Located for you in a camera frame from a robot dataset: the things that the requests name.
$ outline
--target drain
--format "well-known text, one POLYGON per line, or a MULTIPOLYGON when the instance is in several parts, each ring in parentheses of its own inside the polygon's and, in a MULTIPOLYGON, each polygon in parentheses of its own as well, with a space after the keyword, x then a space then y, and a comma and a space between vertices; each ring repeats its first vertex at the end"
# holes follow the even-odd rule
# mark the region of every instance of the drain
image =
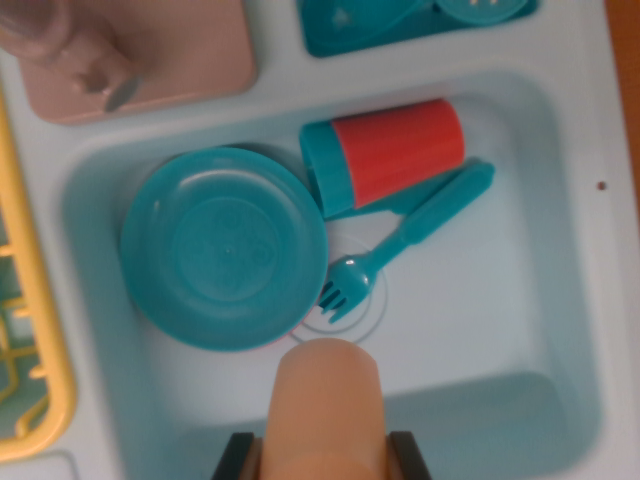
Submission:
MULTIPOLYGON (((366 253, 370 250, 360 240, 343 234, 330 234, 329 245, 330 263, 345 255, 366 253)), ((322 315, 322 309, 315 306, 304 322, 291 332, 291 336, 299 342, 330 337, 359 343, 374 332, 384 317, 386 308, 387 278, 382 271, 378 273, 371 295, 348 315, 330 324, 331 313, 322 315)))

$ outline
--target teal dish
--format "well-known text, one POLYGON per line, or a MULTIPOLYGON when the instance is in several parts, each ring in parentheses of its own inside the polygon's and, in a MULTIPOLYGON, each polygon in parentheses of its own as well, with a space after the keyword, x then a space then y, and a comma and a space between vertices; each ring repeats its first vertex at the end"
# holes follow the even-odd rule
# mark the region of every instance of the teal dish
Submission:
POLYGON ((432 0, 303 0, 307 35, 328 47, 366 41, 432 0))
POLYGON ((527 5, 528 0, 436 0, 447 15, 476 26, 504 22, 527 5))
POLYGON ((289 333, 328 265, 322 215, 302 183, 254 152, 186 154, 142 186, 122 228, 130 295, 172 337, 239 351, 289 333))

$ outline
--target teal cup lid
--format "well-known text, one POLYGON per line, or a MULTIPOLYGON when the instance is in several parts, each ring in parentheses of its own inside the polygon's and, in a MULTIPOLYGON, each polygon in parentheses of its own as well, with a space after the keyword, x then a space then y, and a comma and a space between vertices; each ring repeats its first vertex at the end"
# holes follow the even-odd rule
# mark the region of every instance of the teal cup lid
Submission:
POLYGON ((522 10, 529 0, 436 0, 436 4, 449 16, 476 26, 504 22, 522 10))
POLYGON ((331 123, 304 126, 300 147, 312 194, 324 218, 353 208, 355 196, 349 166, 331 123))

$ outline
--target toy sink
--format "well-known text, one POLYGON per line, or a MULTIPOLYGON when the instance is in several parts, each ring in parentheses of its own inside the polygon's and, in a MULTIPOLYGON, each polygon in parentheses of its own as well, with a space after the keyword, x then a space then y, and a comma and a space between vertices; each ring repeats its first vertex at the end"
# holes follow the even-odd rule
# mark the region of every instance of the toy sink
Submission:
MULTIPOLYGON (((47 452, 0 476, 210 478, 232 432, 263 433, 282 355, 336 336, 377 360, 388 429, 415 434, 434 478, 639 478, 640 257, 603 2, 546 1, 496 28, 322 60, 305 50, 295 2, 248 8, 260 76, 235 98, 55 126, 31 112, 2 57, 78 407, 47 452), (389 265, 351 317, 328 326, 313 311, 290 336, 229 354, 181 344, 137 313, 119 231, 163 162, 235 145, 306 181, 302 125, 442 97, 495 183, 389 265)), ((372 248, 398 221, 329 223, 332 255, 372 248)))

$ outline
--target toy kitchen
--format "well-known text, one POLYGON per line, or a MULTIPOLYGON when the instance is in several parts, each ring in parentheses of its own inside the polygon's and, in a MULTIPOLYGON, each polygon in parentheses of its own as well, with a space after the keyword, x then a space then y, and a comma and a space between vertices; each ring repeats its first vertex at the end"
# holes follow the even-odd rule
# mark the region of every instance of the toy kitchen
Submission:
POLYGON ((640 478, 609 1, 0 0, 0 478, 640 478))

